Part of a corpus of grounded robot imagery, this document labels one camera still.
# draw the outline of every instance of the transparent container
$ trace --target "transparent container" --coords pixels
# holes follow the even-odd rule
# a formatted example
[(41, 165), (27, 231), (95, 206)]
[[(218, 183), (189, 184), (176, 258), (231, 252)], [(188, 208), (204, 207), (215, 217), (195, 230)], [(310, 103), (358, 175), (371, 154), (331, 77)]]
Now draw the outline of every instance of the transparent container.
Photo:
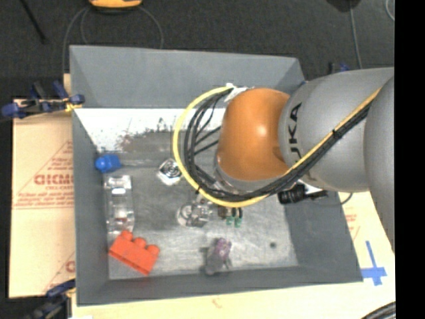
[(108, 234), (119, 235), (123, 230), (132, 232), (135, 217), (131, 195), (131, 176), (107, 176), (104, 189)]

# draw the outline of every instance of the kuka logo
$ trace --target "kuka logo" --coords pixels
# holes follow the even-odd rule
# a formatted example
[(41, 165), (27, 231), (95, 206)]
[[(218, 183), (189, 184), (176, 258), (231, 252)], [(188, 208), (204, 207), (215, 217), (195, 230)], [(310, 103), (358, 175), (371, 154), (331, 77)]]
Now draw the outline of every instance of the kuka logo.
[(295, 106), (292, 110), (291, 110), (291, 116), (290, 118), (294, 121), (294, 128), (291, 129), (291, 126), (288, 126), (288, 132), (290, 134), (290, 148), (291, 148), (291, 152), (296, 153), (298, 158), (301, 158), (301, 153), (299, 152), (299, 149), (297, 146), (292, 146), (293, 144), (297, 144), (298, 140), (296, 138), (296, 132), (297, 132), (297, 113), (298, 113), (298, 109), (300, 108), (301, 103), (299, 103), (297, 106)]
[(34, 176), (34, 183), (37, 185), (52, 185), (52, 184), (73, 184), (74, 176), (70, 174), (40, 174)]

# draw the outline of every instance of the green object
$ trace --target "green object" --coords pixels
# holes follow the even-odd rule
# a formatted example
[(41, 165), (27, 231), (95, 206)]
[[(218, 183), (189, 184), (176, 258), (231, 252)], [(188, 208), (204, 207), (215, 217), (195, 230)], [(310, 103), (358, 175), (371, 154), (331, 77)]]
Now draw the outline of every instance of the green object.
[(234, 226), (236, 228), (239, 228), (242, 224), (242, 219), (240, 217), (238, 217), (237, 219), (234, 220)]
[(233, 224), (233, 222), (234, 222), (234, 216), (228, 216), (228, 217), (226, 217), (226, 224), (228, 226), (231, 226)]

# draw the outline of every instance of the clamp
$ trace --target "clamp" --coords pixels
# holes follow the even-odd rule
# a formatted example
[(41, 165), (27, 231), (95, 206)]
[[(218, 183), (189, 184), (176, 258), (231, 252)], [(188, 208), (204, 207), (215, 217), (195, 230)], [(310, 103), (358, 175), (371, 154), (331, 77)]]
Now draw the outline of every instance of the clamp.
[(53, 82), (53, 89), (56, 92), (58, 100), (46, 100), (43, 96), (46, 93), (40, 82), (35, 82), (30, 89), (30, 98), (19, 103), (12, 102), (1, 108), (1, 114), (6, 118), (25, 118), (36, 114), (51, 113), (54, 111), (71, 111), (73, 108), (81, 107), (86, 101), (82, 94), (69, 96), (65, 87), (58, 81)]

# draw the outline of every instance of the yellow cable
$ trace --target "yellow cable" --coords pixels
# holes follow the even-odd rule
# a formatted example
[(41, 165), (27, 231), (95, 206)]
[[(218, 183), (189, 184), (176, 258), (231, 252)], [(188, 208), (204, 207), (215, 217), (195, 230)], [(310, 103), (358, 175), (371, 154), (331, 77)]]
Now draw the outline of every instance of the yellow cable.
[[(201, 189), (199, 184), (189, 175), (187, 172), (183, 162), (180, 158), (179, 153), (179, 132), (181, 129), (181, 126), (183, 125), (183, 122), (187, 116), (187, 114), (200, 102), (202, 102), (204, 99), (207, 99), (215, 94), (220, 94), (221, 92), (224, 92), (226, 90), (231, 89), (231, 87), (223, 86), (220, 88), (215, 88), (213, 90), (210, 90), (208, 92), (205, 92), (204, 94), (200, 95), (198, 98), (194, 99), (183, 111), (179, 119), (177, 120), (174, 133), (173, 133), (173, 154), (175, 161), (177, 162), (177, 165), (179, 166), (179, 169), (181, 173), (183, 174), (184, 178), (189, 182), (189, 184), (195, 189), (199, 190), (199, 193), (203, 195), (206, 199), (209, 201), (212, 201), (213, 203), (216, 203), (217, 205), (222, 205), (224, 207), (246, 207), (247, 205), (253, 205), (254, 203), (257, 203), (261, 201), (262, 199), (265, 199), (269, 194), (254, 197), (252, 199), (246, 200), (246, 201), (237, 201), (237, 202), (231, 202), (231, 201), (223, 201), (221, 199), (217, 199), (216, 197), (211, 196), (208, 194), (205, 190)], [(333, 131), (330, 131), (319, 143), (317, 143), (315, 146), (313, 146), (300, 160), (298, 160), (285, 174), (277, 177), (282, 178), (285, 175), (289, 174), (292, 170), (300, 166), (308, 157), (313, 155), (322, 145), (324, 142), (326, 142), (331, 136), (333, 136), (333, 132), (344, 126), (353, 116), (355, 116), (358, 112), (360, 112), (368, 103), (372, 102), (373, 99), (377, 96), (381, 88), (378, 88), (376, 91), (374, 91), (369, 97), (367, 97), (360, 105), (358, 105), (343, 121), (341, 121), (334, 129)]]
[(205, 92), (204, 94), (200, 95), (198, 98), (194, 99), (183, 111), (179, 119), (177, 120), (177, 123), (175, 125), (174, 133), (173, 133), (173, 154), (175, 161), (177, 165), (179, 166), (179, 169), (183, 175), (183, 177), (189, 182), (189, 184), (195, 189), (198, 190), (199, 193), (204, 196), (209, 201), (217, 204), (222, 205), (223, 207), (233, 207), (233, 208), (239, 208), (239, 207), (246, 207), (247, 205), (253, 205), (254, 203), (259, 202), (260, 200), (266, 198), (268, 195), (263, 195), (259, 197), (255, 197), (246, 201), (237, 201), (237, 202), (231, 202), (231, 201), (223, 201), (222, 199), (217, 199), (216, 197), (213, 197), (212, 195), (208, 194), (204, 189), (202, 189), (199, 184), (189, 175), (187, 172), (183, 162), (180, 158), (179, 153), (179, 133), (181, 126), (183, 125), (183, 122), (187, 116), (187, 114), (200, 102), (202, 102), (204, 99), (207, 99), (211, 96), (214, 96), (215, 94), (220, 94), (221, 92), (230, 90), (231, 87), (223, 86), (220, 88), (215, 88), (213, 90), (210, 90), (208, 92)]

